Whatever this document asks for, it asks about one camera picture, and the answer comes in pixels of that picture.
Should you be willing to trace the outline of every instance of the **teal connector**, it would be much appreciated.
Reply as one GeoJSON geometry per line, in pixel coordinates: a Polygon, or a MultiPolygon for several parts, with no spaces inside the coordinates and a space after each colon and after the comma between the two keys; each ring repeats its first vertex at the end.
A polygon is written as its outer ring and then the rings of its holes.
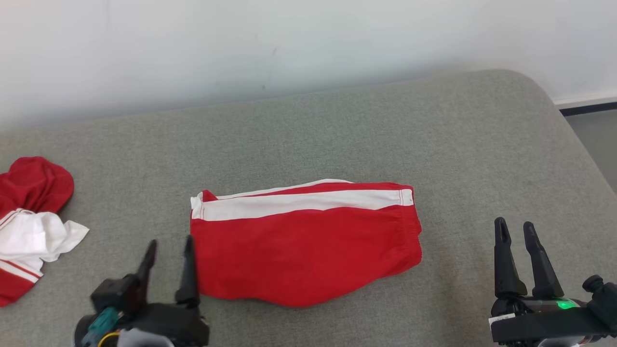
{"type": "Polygon", "coordinates": [[[81,345],[83,347],[96,347],[105,334],[114,329],[119,317],[120,313],[113,307],[104,309],[88,327],[86,336],[81,339],[81,345]]]}

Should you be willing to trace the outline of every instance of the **red garment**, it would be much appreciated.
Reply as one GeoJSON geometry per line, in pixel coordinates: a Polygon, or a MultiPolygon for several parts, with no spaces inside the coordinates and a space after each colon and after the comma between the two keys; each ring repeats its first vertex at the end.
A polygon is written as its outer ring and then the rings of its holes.
{"type": "Polygon", "coordinates": [[[57,259],[56,253],[72,248],[68,239],[72,245],[87,232],[85,228],[77,235],[75,226],[84,228],[81,225],[62,226],[56,215],[37,214],[57,212],[72,194],[69,172],[43,157],[19,158],[0,174],[0,307],[34,286],[43,275],[43,260],[57,259]]]}
{"type": "Polygon", "coordinates": [[[421,261],[413,188],[322,180],[191,201],[200,291],[305,307],[421,261]]]}

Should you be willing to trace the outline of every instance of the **white baseboard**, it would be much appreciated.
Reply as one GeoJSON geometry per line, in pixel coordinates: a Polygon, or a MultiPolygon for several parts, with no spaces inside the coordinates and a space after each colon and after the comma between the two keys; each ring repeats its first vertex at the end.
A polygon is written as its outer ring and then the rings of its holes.
{"type": "Polygon", "coordinates": [[[617,95],[594,95],[584,98],[554,100],[555,105],[560,110],[589,105],[607,104],[609,102],[617,102],[617,95]]]}

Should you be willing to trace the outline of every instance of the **gray floor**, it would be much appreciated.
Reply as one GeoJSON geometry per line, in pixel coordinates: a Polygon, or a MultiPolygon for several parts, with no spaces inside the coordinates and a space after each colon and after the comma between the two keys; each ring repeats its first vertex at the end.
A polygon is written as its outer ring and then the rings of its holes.
{"type": "Polygon", "coordinates": [[[617,110],[571,115],[566,119],[617,192],[617,110]]]}

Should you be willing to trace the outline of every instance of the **black knob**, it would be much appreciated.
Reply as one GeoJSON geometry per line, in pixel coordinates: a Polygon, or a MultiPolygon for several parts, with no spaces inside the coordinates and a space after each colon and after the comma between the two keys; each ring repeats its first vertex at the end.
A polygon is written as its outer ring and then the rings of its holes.
{"type": "Polygon", "coordinates": [[[593,275],[589,277],[582,284],[582,288],[585,289],[585,291],[588,293],[595,293],[596,291],[601,289],[602,286],[604,286],[604,280],[598,275],[593,275]]]}

